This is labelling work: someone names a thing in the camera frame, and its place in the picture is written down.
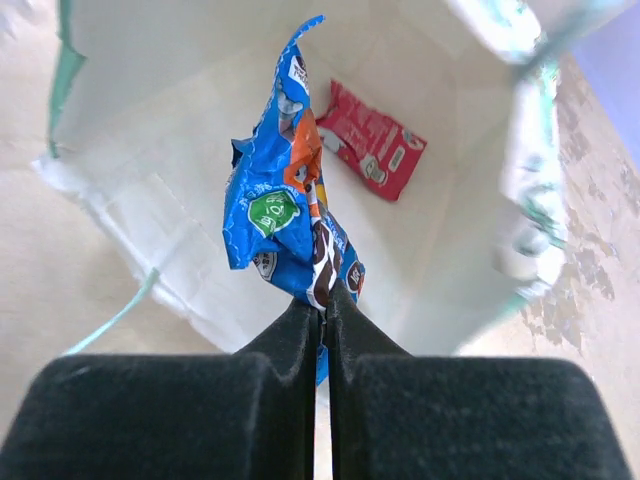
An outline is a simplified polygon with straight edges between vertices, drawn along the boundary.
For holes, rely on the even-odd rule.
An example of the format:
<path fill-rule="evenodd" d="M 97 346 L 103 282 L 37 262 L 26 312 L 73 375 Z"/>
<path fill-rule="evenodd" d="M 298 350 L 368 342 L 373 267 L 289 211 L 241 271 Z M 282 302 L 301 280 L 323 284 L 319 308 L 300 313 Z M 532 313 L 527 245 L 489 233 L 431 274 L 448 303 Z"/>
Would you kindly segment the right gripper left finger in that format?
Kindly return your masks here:
<path fill-rule="evenodd" d="M 69 355 L 31 383 L 5 479 L 309 479 L 317 312 L 293 302 L 232 355 Z"/>

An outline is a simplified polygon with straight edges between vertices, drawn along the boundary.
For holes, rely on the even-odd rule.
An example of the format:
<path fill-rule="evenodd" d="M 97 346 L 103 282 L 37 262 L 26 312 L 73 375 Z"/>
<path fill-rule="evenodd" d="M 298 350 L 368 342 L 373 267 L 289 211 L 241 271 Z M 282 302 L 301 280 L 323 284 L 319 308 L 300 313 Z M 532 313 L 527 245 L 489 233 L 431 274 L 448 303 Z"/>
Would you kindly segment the blue M&M's candy bag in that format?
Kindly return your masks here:
<path fill-rule="evenodd" d="M 356 273 L 358 300 L 365 268 L 344 228 L 328 210 L 323 145 L 311 109 L 299 39 L 320 25 L 304 22 L 283 48 L 270 97 L 251 137 L 234 139 L 222 233 L 233 270 L 254 265 L 263 280 L 325 313 L 331 290 Z"/>

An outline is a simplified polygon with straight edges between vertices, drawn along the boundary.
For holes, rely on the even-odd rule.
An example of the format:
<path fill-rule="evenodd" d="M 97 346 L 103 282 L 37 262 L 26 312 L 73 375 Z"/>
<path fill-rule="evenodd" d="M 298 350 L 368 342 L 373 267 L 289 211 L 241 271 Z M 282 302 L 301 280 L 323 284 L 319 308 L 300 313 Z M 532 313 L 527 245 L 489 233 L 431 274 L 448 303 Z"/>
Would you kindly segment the green floral paper bag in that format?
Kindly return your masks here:
<path fill-rule="evenodd" d="M 329 212 L 364 282 L 359 309 L 417 355 L 449 355 L 546 294 L 566 260 L 557 58 L 627 8 L 565 1 L 61 1 L 48 151 L 35 167 L 114 242 L 152 296 L 235 352 L 296 300 L 228 264 L 234 139 L 298 47 L 315 119 L 336 80 L 428 145 L 396 202 L 322 141 Z"/>

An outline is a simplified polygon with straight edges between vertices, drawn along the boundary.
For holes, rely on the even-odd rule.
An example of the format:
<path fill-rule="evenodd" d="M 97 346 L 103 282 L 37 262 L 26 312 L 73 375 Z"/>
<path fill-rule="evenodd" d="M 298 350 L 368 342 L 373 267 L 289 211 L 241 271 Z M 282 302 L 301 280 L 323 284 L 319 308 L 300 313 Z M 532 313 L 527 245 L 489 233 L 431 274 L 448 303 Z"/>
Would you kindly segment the pink red candy bag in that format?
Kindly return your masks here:
<path fill-rule="evenodd" d="M 428 145 L 336 80 L 330 83 L 329 105 L 316 125 L 326 148 L 389 202 L 399 199 Z"/>

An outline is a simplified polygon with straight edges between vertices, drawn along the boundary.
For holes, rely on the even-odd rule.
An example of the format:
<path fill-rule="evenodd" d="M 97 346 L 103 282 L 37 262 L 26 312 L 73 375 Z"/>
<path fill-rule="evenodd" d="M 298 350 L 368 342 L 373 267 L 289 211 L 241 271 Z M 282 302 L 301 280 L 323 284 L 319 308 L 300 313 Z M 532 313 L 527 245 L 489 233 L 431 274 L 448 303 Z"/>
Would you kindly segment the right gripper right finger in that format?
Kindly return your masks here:
<path fill-rule="evenodd" d="M 628 479 L 586 373 L 559 359 L 418 357 L 338 282 L 326 314 L 337 479 Z"/>

